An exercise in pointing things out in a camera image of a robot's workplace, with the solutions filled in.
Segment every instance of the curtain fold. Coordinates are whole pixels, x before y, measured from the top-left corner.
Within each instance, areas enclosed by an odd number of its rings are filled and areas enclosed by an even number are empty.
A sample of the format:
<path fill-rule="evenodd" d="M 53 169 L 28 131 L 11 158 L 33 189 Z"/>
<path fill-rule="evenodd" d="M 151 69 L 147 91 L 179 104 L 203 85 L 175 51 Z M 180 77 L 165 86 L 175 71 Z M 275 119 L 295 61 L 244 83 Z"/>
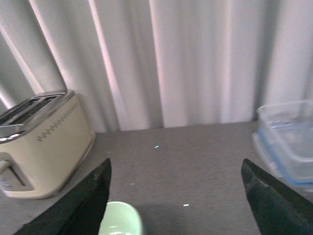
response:
<path fill-rule="evenodd" d="M 0 112 L 72 89 L 96 132 L 313 97 L 311 0 L 0 0 Z"/>

